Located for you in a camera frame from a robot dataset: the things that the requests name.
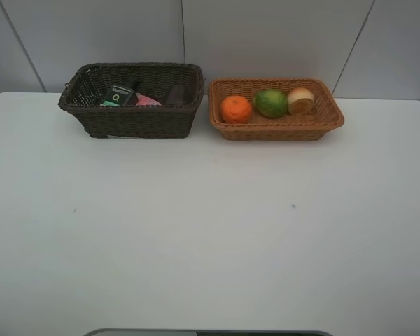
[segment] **dark object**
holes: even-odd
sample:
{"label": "dark object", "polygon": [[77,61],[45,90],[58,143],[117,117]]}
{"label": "dark object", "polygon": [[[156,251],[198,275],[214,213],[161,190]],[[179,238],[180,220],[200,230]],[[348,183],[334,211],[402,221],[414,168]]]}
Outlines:
{"label": "dark object", "polygon": [[133,76],[126,78],[126,81],[120,85],[112,85],[101,103],[101,106],[123,106],[131,101],[131,104],[137,105],[139,98],[134,94],[140,82]]}
{"label": "dark object", "polygon": [[175,85],[168,92],[165,105],[183,106],[190,101],[190,90],[188,86]]}
{"label": "dark object", "polygon": [[[188,86],[190,102],[184,106],[99,106],[109,88],[129,75],[141,81],[138,92],[162,104],[171,86]],[[201,68],[192,64],[90,64],[67,84],[59,107],[74,115],[94,138],[185,138],[201,104],[203,82]]]}

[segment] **basket rim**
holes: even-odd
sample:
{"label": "basket rim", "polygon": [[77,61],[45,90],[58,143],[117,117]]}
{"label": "basket rim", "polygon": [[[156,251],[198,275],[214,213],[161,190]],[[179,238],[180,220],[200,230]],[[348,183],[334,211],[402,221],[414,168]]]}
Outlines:
{"label": "basket rim", "polygon": [[[287,122],[274,122],[274,119],[271,119],[271,122],[262,122],[262,123],[255,123],[255,122],[248,122],[246,124],[227,124],[226,122],[220,122],[216,119],[216,104],[215,104],[215,94],[214,94],[214,86],[220,82],[283,82],[283,81],[311,81],[320,85],[324,91],[325,96],[327,99],[330,100],[331,105],[337,115],[337,120],[334,122],[321,122],[321,123],[314,123],[314,124],[290,124]],[[314,78],[217,78],[212,80],[209,84],[209,119],[210,123],[218,130],[223,131],[266,131],[266,130],[283,130],[283,131],[330,131],[336,128],[343,126],[345,119],[344,115],[342,114],[339,106],[337,105],[336,101],[334,100],[333,96],[331,95],[327,85],[319,79]]]}
{"label": "basket rim", "polygon": [[[189,68],[193,69],[198,78],[198,93],[196,99],[191,103],[182,106],[173,106],[173,105],[146,105],[146,106],[136,106],[136,105],[124,105],[124,106],[99,106],[99,105],[77,105],[70,104],[67,102],[67,97],[71,94],[71,91],[78,83],[79,77],[87,70],[96,67],[165,67],[165,68]],[[202,70],[199,66],[190,63],[173,63],[173,62],[135,62],[135,63],[91,63],[86,64],[79,68],[73,78],[65,85],[65,89],[59,98],[58,106],[69,113],[87,113],[89,110],[102,110],[103,112],[107,111],[118,111],[118,112],[134,112],[134,110],[140,111],[143,109],[147,110],[158,110],[158,109],[168,109],[170,111],[183,111],[188,109],[195,109],[196,105],[200,105],[202,98],[204,96],[204,76]]]}

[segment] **wicker basket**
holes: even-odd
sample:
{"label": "wicker basket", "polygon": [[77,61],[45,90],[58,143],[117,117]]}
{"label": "wicker basket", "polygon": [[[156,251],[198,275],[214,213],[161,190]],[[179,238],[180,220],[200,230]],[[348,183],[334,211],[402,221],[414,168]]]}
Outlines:
{"label": "wicker basket", "polygon": [[[160,103],[173,85],[187,85],[190,102],[184,106],[100,106],[111,86],[124,83],[129,75],[142,82],[137,92]],[[192,64],[90,64],[66,85],[59,107],[74,115],[94,138],[185,138],[203,94],[202,71]]]}
{"label": "wicker basket", "polygon": [[[274,88],[288,94],[300,87],[315,96],[314,108],[307,115],[268,119],[254,111],[247,124],[227,124],[221,119],[221,102],[228,96],[244,96],[251,102],[260,90]],[[315,141],[344,124],[344,116],[328,88],[319,80],[306,78],[215,80],[209,86],[209,114],[211,124],[229,140]]]}

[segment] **white table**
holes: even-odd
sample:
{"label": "white table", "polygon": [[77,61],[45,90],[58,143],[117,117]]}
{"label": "white table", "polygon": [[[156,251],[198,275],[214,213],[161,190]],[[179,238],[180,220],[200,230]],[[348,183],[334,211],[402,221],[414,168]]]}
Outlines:
{"label": "white table", "polygon": [[92,139],[0,94],[0,335],[420,336],[420,102],[338,99],[314,143]]}

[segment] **dark brown wicker basket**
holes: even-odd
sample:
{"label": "dark brown wicker basket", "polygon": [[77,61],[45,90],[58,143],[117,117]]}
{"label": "dark brown wicker basket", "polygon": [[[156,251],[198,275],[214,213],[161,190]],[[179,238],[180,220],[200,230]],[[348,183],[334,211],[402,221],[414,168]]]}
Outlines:
{"label": "dark brown wicker basket", "polygon": [[[184,106],[100,106],[112,85],[132,75],[141,81],[137,92],[164,103],[173,85],[190,88]],[[202,70],[192,64],[119,63],[83,66],[66,85],[59,107],[75,116],[91,137],[185,138],[201,104]]]}

